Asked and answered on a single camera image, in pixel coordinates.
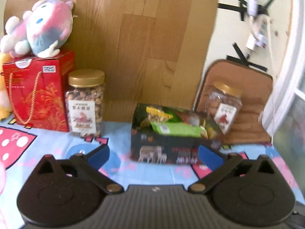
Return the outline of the brown seat cushion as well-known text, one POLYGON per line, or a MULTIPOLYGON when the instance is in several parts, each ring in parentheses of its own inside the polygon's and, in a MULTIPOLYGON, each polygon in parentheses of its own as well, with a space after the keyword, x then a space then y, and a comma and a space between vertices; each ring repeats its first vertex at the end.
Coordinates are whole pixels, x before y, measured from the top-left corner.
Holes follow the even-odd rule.
POLYGON ((197 112, 204 111, 209 92, 215 82, 242 90, 242 107, 229 132, 223 137, 225 145, 270 143, 271 137, 262 126, 260 115, 272 92, 272 77, 266 73, 229 60, 216 60, 207 69, 195 104, 197 112))

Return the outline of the peanut jar gold lid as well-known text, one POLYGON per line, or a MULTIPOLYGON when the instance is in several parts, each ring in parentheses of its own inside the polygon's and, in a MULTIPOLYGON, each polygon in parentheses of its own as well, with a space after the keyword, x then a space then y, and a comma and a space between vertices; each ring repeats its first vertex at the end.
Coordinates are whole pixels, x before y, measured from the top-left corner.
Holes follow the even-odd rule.
POLYGON ((102 133, 105 73, 96 69, 75 70, 68 75, 65 93, 69 132, 82 138, 102 133))

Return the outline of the white power strip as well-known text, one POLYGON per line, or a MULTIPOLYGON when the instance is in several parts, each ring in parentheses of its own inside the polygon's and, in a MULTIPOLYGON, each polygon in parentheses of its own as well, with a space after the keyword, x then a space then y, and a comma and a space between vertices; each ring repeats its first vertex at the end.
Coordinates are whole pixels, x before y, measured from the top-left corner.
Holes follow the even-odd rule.
POLYGON ((249 17, 249 27, 250 36, 246 48, 250 51, 256 51, 256 48, 266 49, 270 35, 270 17, 267 15, 249 17))

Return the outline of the green snack packet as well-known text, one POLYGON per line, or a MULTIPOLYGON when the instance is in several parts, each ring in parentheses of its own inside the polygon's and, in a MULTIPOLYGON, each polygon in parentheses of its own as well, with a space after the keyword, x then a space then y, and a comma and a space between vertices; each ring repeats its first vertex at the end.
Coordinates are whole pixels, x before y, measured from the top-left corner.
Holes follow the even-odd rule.
POLYGON ((192 126, 187 123, 151 123, 154 132, 167 136, 184 136, 193 138, 208 138, 203 126, 192 126))

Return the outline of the pink blue plush toy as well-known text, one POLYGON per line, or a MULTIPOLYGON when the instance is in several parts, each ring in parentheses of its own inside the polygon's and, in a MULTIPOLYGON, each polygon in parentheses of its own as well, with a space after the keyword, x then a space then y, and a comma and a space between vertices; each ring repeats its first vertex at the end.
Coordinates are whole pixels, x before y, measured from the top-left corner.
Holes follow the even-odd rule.
POLYGON ((73 7, 73 1, 39 0, 22 19, 10 17, 1 38, 1 53, 13 58, 30 53, 38 58, 57 56, 72 32, 73 7))

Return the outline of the walnut jar gold lid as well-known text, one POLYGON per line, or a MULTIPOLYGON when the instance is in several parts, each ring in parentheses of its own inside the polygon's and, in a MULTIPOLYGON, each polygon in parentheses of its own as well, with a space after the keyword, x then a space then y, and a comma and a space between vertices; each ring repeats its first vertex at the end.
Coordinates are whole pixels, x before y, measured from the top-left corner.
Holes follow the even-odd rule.
POLYGON ((242 107, 242 90, 215 82, 209 92, 206 112, 226 135, 242 107))

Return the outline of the yellow-edged peanut snack packet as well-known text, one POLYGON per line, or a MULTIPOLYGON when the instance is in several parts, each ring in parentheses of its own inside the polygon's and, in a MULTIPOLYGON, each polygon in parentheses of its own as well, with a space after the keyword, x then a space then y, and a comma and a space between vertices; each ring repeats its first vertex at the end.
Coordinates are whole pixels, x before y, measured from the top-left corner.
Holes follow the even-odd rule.
POLYGON ((172 114, 165 113, 164 111, 151 106, 146 107, 146 113, 147 113, 147 119, 150 123, 154 123, 154 122, 166 123, 169 120, 173 119, 172 114))

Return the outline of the black sheep-print box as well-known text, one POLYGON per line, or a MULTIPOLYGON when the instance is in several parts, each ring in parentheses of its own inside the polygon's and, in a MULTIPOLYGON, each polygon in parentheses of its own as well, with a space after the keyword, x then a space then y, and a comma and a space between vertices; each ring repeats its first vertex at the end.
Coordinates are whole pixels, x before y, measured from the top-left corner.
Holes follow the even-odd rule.
POLYGON ((136 106, 132 119, 130 158, 137 162, 155 164, 200 164, 198 147, 204 145, 218 150, 223 137, 219 126, 205 112, 140 103, 136 106), (167 136, 154 132, 147 119, 147 106, 172 114, 173 119, 167 123, 203 126, 208 138, 167 136))

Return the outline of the wooden headboard panel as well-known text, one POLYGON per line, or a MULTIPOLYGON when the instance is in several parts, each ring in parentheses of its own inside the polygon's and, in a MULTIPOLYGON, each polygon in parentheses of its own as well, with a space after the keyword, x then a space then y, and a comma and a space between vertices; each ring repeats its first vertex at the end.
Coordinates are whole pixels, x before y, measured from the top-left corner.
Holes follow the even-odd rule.
MULTIPOLYGON (((5 19, 37 1, 7 0, 5 19)), ((105 72, 105 120, 130 122, 138 103, 193 107, 218 0, 72 1, 65 47, 77 68, 105 72)))

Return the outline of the yellow plush toy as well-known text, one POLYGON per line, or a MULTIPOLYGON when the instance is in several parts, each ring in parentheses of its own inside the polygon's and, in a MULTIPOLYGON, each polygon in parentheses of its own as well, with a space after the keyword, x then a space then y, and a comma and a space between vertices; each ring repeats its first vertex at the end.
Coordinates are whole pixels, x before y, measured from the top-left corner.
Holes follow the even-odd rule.
POLYGON ((9 97, 6 91, 6 83, 3 73, 4 62, 10 60, 9 54, 1 53, 0 55, 0 120, 5 120, 9 117, 12 109, 9 101, 9 97))

